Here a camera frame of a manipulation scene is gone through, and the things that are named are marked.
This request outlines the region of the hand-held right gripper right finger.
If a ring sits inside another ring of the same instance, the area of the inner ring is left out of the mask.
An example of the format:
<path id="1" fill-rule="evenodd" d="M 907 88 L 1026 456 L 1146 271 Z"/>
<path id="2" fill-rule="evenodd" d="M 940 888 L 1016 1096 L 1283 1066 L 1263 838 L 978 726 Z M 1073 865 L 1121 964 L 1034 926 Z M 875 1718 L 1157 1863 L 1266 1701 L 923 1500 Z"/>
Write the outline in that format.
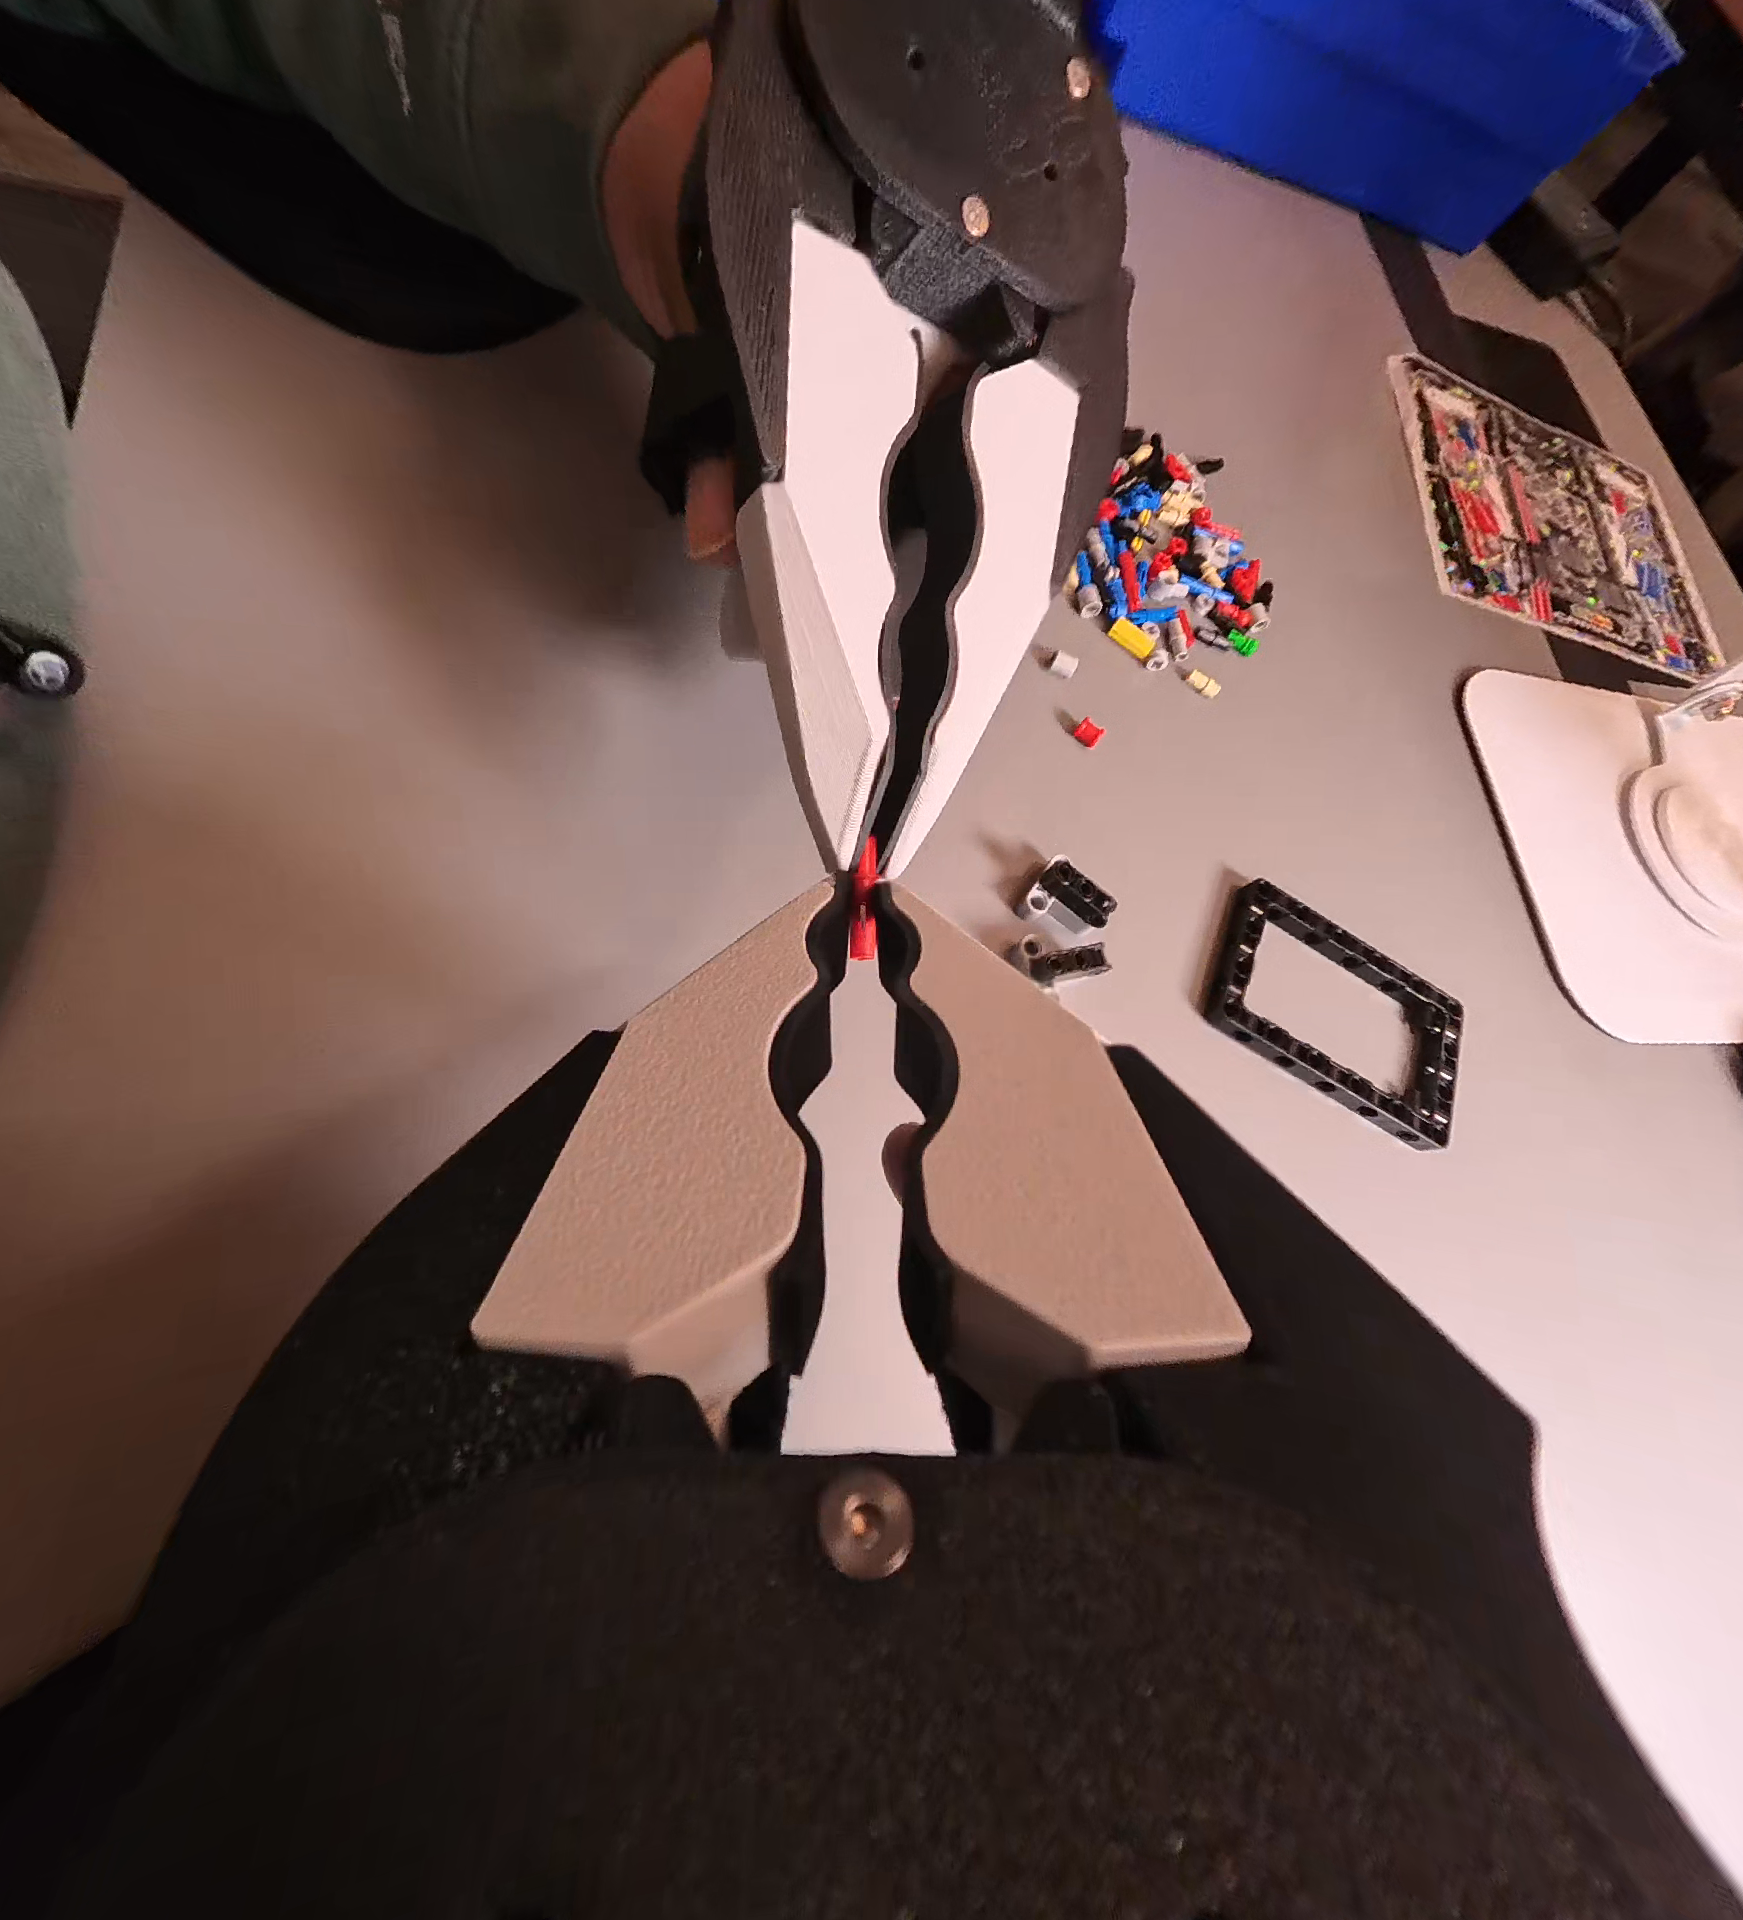
<path id="1" fill-rule="evenodd" d="M 1252 1330 L 1098 1035 L 900 884 L 894 1076 L 927 1126 L 900 1303 L 957 1447 L 1053 1386 L 1228 1361 Z"/>

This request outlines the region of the black rectangular lego frame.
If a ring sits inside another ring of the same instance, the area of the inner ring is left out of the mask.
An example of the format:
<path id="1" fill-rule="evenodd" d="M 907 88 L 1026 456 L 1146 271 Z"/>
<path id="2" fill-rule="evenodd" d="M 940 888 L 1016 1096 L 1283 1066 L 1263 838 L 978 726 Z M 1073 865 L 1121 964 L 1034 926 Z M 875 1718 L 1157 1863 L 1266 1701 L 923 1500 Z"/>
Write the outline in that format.
<path id="1" fill-rule="evenodd" d="M 1254 1008 L 1250 986 L 1269 934 L 1283 934 L 1298 948 L 1307 948 L 1397 1011 L 1411 1040 L 1401 1090 L 1381 1089 L 1371 1076 Z M 1411 1151 L 1434 1153 L 1450 1144 L 1464 1031 L 1461 998 L 1266 878 L 1233 890 L 1204 1017 L 1222 1037 Z"/>

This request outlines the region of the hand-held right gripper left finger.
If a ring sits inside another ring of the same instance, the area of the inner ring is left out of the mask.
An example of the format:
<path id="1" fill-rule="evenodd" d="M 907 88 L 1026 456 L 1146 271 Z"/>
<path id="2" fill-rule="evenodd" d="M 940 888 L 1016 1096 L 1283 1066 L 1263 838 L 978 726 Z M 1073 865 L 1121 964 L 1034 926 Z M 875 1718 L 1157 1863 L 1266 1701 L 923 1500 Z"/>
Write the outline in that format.
<path id="1" fill-rule="evenodd" d="M 776 1443 L 825 1303 L 822 1153 L 849 888 L 779 905 L 635 1014 L 471 1326 L 479 1347 L 688 1390 Z"/>

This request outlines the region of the large blue storage bin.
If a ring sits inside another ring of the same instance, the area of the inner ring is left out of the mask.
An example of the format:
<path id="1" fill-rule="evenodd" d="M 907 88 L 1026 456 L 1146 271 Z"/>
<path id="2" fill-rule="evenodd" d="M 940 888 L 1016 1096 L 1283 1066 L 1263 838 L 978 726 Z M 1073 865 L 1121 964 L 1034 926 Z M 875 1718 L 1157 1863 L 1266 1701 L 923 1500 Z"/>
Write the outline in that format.
<path id="1" fill-rule="evenodd" d="M 1094 2 L 1121 112 L 1467 253 L 1682 49 L 1645 2 Z"/>

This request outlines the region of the lego instruction booklet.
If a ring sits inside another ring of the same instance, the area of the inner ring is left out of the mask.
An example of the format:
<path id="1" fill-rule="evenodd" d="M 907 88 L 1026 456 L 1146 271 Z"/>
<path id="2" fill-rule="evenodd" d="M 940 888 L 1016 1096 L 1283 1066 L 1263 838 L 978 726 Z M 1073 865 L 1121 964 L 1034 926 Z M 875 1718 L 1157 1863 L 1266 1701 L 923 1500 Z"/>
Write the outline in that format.
<path id="1" fill-rule="evenodd" d="M 1418 353 L 1388 380 L 1442 592 L 1674 685 L 1724 666 L 1648 472 Z"/>

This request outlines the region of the person's left forearm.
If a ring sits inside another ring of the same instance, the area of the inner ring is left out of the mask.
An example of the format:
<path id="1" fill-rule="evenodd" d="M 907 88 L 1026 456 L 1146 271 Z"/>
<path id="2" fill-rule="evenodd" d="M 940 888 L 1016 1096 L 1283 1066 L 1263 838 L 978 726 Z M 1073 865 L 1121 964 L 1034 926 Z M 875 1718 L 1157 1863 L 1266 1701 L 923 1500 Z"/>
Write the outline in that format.
<path id="1" fill-rule="evenodd" d="M 625 112 L 711 2 L 19 2 L 115 32 L 246 104 L 298 111 L 418 210 L 574 296 L 636 345 L 600 210 Z"/>

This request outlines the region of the pile of small lego pieces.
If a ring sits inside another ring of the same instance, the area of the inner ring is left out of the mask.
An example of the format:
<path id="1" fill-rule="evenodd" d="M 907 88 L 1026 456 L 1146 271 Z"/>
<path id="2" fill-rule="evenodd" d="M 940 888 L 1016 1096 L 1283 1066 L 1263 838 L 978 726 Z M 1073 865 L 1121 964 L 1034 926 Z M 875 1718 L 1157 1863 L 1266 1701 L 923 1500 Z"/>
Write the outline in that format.
<path id="1" fill-rule="evenodd" d="M 1155 674 L 1212 673 L 1206 655 L 1252 658 L 1267 632 L 1271 580 L 1209 499 L 1222 468 L 1218 457 L 1186 457 L 1157 431 L 1125 430 L 1058 577 L 1071 608 L 1104 637 L 1118 617 L 1155 628 L 1168 650 Z"/>

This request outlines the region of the person's left hand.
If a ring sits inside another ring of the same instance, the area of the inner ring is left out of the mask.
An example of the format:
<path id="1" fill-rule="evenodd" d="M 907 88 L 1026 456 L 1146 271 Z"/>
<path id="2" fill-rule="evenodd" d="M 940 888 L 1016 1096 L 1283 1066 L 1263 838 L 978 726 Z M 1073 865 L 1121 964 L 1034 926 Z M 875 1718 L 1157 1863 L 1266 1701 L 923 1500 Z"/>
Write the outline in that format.
<path id="1" fill-rule="evenodd" d="M 600 210 L 622 289 L 658 339 L 694 330 L 679 214 L 688 162 L 711 100 L 713 52 L 690 39 L 649 81 L 605 158 Z M 709 453 L 688 472 L 685 549 L 692 563 L 738 566 L 735 468 Z"/>

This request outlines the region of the grey and black lego assembly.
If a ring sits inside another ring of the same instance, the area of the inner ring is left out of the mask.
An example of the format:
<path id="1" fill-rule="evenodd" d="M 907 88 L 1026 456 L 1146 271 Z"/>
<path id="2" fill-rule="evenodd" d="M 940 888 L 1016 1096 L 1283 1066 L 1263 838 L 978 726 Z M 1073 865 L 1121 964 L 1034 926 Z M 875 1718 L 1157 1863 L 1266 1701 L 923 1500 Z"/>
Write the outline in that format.
<path id="1" fill-rule="evenodd" d="M 1015 905 L 1020 920 L 1050 921 L 1071 934 L 1102 931 L 1114 910 L 1114 896 L 1062 856 L 1024 884 Z"/>

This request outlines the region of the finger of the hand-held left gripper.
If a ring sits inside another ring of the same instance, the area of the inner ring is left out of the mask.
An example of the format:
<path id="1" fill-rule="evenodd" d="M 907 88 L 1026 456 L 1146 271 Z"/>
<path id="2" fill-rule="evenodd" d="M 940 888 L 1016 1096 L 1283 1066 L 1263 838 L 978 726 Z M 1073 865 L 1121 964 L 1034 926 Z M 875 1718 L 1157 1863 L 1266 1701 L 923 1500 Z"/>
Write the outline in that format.
<path id="1" fill-rule="evenodd" d="M 1047 619 L 1079 394 L 1020 362 L 978 371 L 910 451 L 925 575 L 900 624 L 900 736 L 874 835 L 886 880 L 922 851 Z"/>
<path id="2" fill-rule="evenodd" d="M 796 221 L 785 456 L 738 534 L 788 769 L 833 871 L 860 856 L 892 733 L 888 466 L 915 422 L 920 371 L 911 321 L 874 262 Z"/>

